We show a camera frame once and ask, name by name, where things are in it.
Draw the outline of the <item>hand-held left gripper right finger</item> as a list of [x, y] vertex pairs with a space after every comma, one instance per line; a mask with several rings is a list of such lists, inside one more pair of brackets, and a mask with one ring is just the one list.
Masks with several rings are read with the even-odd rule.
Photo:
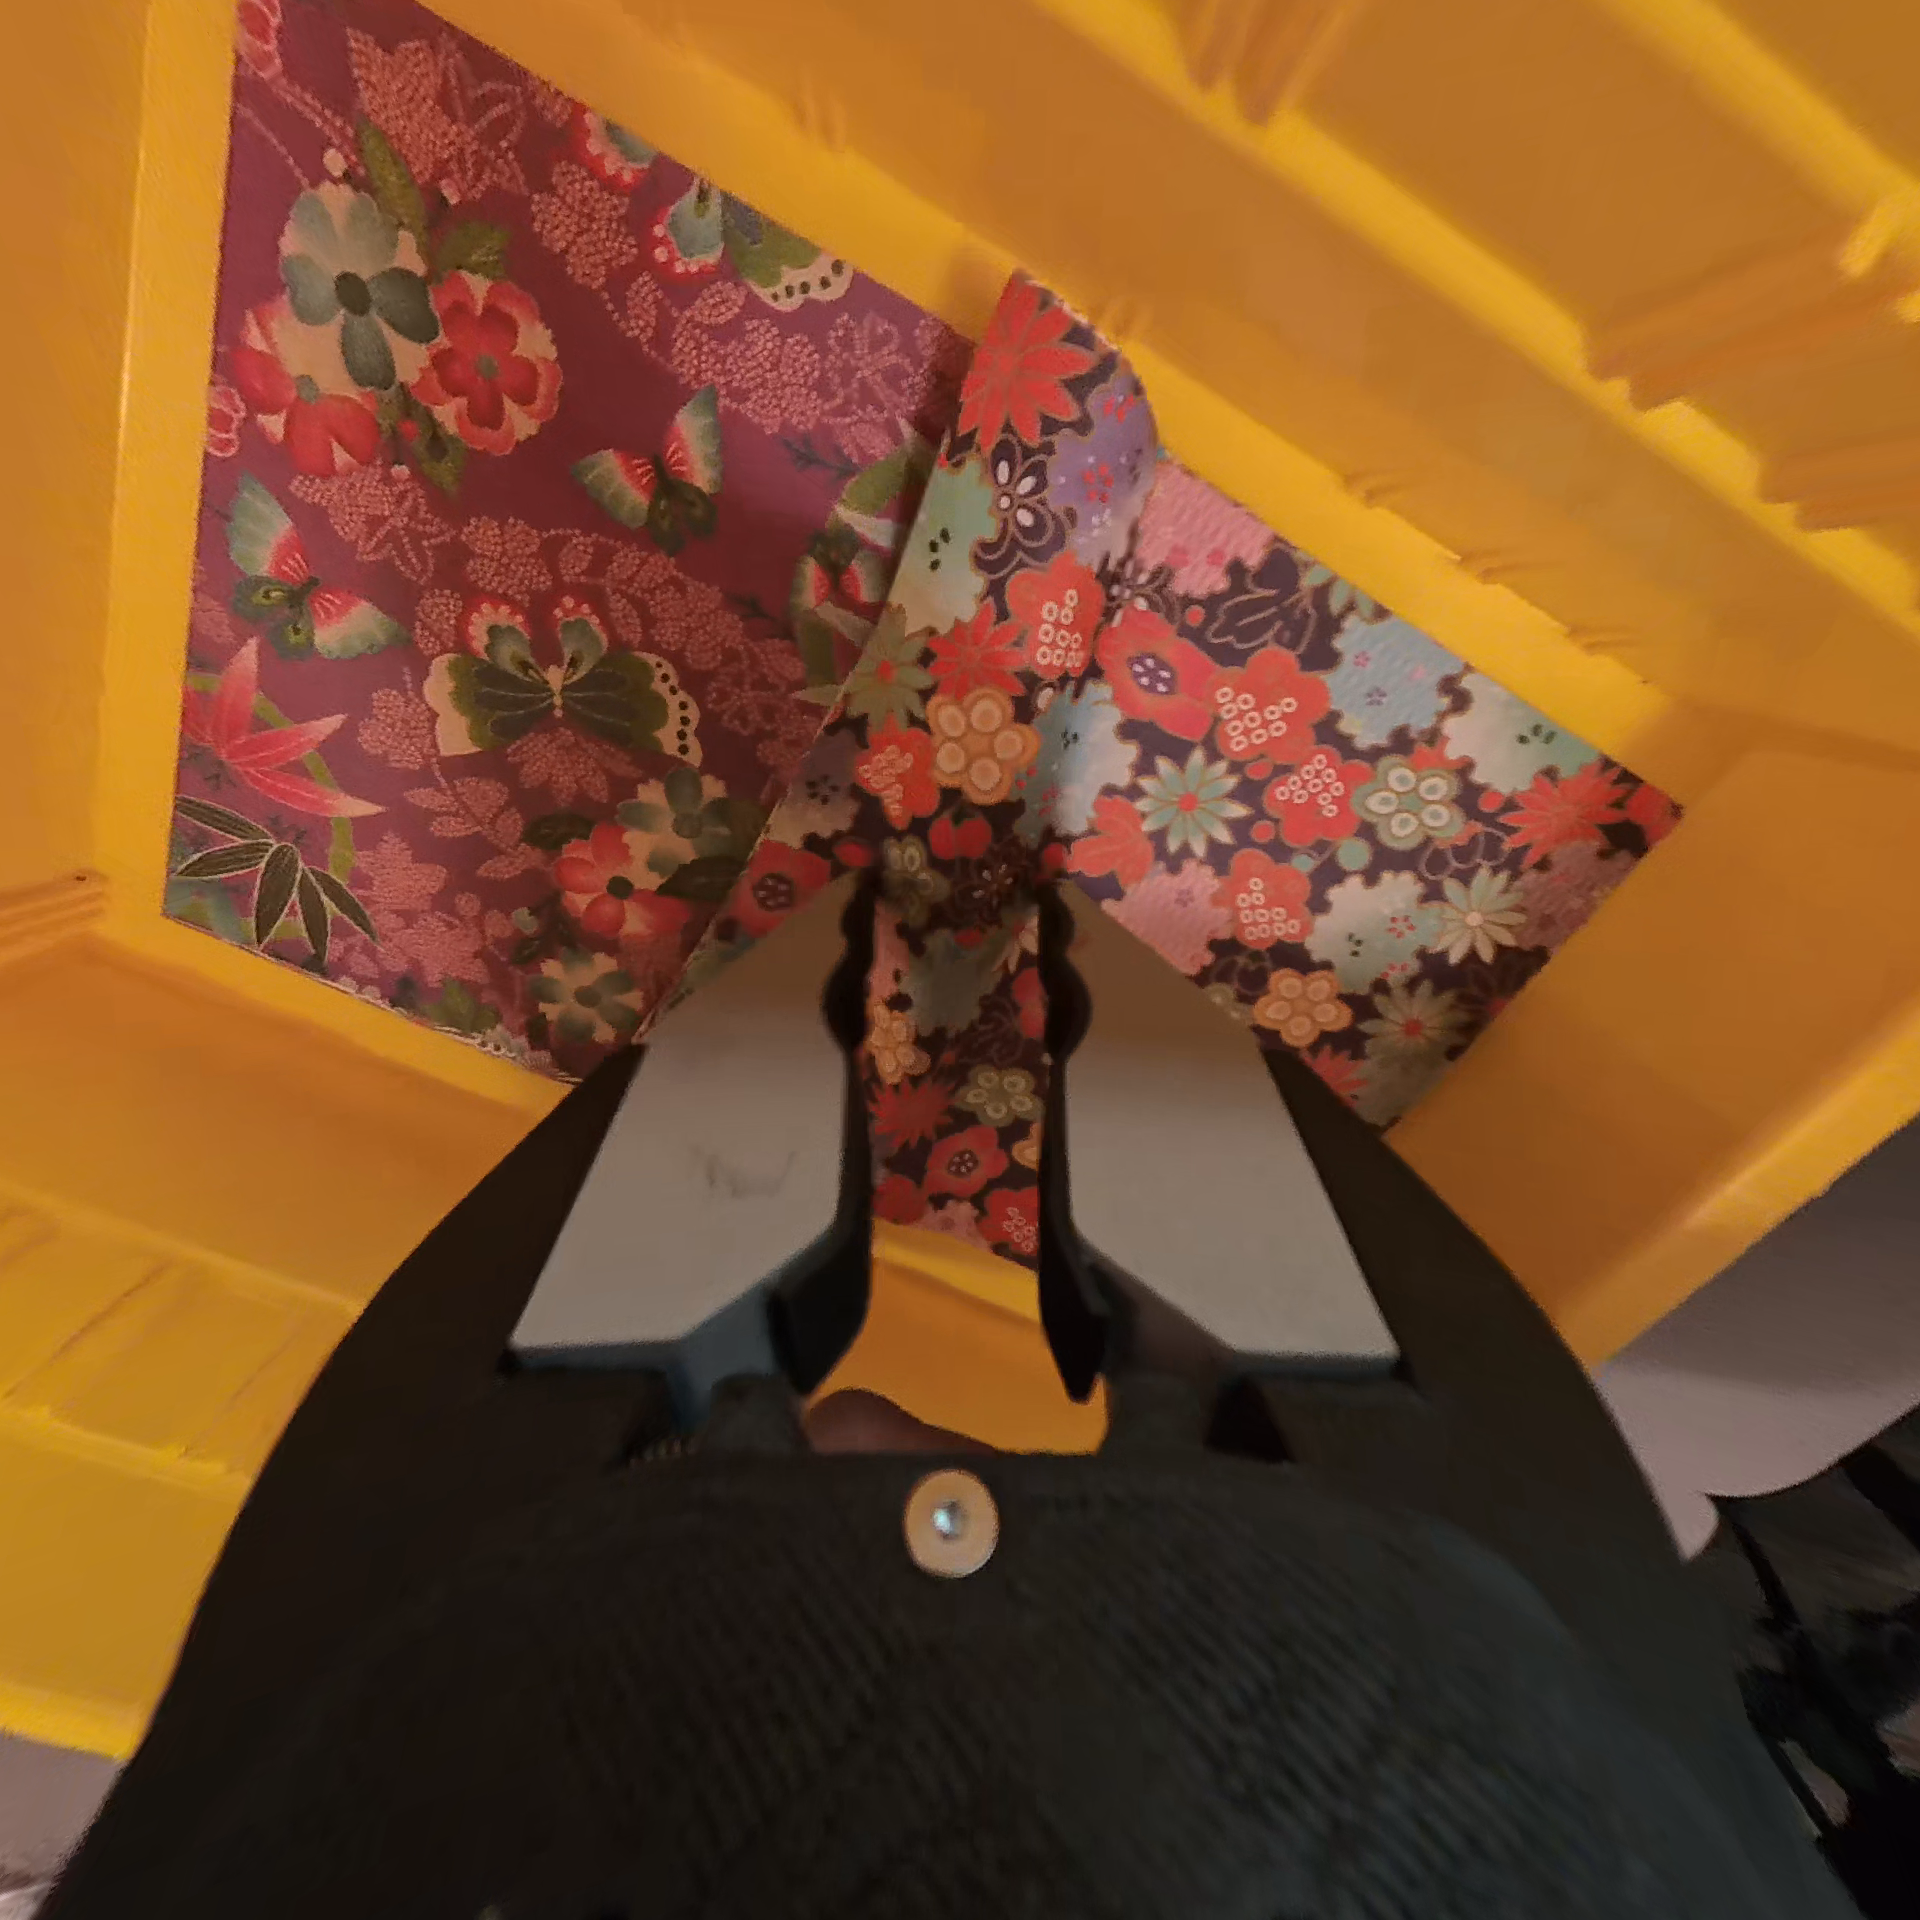
[[1252, 1032], [1069, 883], [1038, 908], [1038, 1302], [1073, 1400], [1400, 1361]]

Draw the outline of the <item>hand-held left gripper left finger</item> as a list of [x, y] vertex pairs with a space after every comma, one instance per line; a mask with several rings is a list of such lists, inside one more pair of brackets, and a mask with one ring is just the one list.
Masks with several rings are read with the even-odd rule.
[[872, 894], [834, 878], [696, 987], [642, 1060], [511, 1336], [534, 1367], [814, 1391], [861, 1332], [872, 1152], [857, 1049]]

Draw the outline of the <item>multicolour floral origami paper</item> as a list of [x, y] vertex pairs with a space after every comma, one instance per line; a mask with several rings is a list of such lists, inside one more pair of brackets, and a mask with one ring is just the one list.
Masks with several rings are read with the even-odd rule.
[[877, 875], [872, 1210], [1034, 1267], [1044, 882], [1388, 1129], [1676, 821], [1180, 467], [1122, 351], [1015, 275], [719, 956]]

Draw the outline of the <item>yellow plastic bin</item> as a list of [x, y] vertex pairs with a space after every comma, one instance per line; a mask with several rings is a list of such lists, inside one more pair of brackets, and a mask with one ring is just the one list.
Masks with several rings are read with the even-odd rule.
[[[1389, 1126], [1574, 1353], [1917, 1117], [1915, 3], [421, 6], [969, 349], [1038, 281], [1180, 467], [1681, 807]], [[164, 908], [233, 70], [236, 3], [4, 6], [4, 1731], [107, 1759], [564, 1086]], [[872, 1382], [1037, 1317], [882, 1245], [948, 1302]]]

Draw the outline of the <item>purple butterfly origami paper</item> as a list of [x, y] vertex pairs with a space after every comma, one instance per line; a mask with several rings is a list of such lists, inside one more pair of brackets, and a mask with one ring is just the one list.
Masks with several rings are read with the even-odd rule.
[[969, 353], [421, 3], [238, 3], [167, 913], [584, 1076], [785, 883]]

